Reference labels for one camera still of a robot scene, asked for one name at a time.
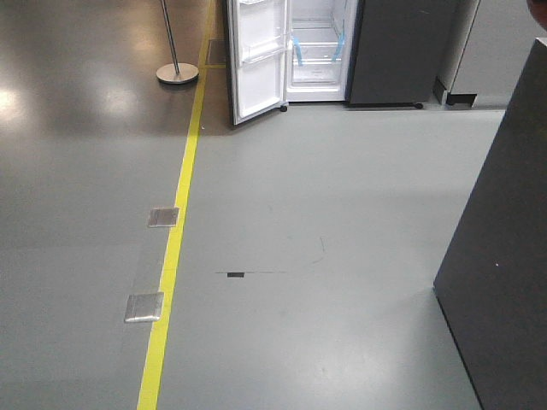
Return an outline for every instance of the open refrigerator door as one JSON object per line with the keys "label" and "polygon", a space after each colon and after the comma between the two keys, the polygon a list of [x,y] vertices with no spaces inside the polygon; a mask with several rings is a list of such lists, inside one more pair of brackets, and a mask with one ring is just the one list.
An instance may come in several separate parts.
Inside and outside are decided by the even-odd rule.
{"label": "open refrigerator door", "polygon": [[226,0],[234,125],[286,105],[288,0]]}

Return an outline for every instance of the white appliance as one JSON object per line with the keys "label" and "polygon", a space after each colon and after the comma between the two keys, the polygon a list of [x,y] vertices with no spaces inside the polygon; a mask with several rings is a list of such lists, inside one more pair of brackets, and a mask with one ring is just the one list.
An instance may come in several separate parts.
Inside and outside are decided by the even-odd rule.
{"label": "white appliance", "polygon": [[232,122],[343,101],[357,0],[226,0]]}
{"label": "white appliance", "polygon": [[507,106],[534,39],[544,34],[524,0],[461,0],[438,68],[438,100]]}

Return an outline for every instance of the refrigerator door shelf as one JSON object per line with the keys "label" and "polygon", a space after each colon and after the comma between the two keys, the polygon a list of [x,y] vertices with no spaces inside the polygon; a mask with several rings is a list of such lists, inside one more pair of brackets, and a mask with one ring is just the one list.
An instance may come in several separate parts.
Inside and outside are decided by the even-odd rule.
{"label": "refrigerator door shelf", "polygon": [[239,69],[238,115],[245,118],[285,103],[283,84],[285,54],[271,56]]}
{"label": "refrigerator door shelf", "polygon": [[239,0],[241,4],[256,4],[256,3],[264,3],[268,0]]}
{"label": "refrigerator door shelf", "polygon": [[249,62],[255,57],[271,55],[273,50],[286,48],[287,24],[284,0],[267,0],[235,5],[238,61]]}
{"label": "refrigerator door shelf", "polygon": [[240,51],[241,64],[252,64],[276,54],[285,53],[287,50],[286,38],[286,35],[281,35],[261,44],[242,44]]}

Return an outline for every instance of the refrigerator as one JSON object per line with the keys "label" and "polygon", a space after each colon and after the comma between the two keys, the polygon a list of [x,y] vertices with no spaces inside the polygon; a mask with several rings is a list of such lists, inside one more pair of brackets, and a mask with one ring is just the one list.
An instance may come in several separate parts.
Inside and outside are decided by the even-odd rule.
{"label": "refrigerator", "polygon": [[232,123],[344,101],[358,0],[226,0]]}

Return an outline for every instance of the dark gray panel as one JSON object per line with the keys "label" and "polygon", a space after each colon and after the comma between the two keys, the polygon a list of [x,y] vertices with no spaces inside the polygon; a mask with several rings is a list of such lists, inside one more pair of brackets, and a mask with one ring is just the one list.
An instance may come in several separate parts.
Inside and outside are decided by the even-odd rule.
{"label": "dark gray panel", "polygon": [[365,0],[352,104],[428,100],[456,0]]}
{"label": "dark gray panel", "polygon": [[435,280],[485,410],[547,408],[546,66],[537,41]]}

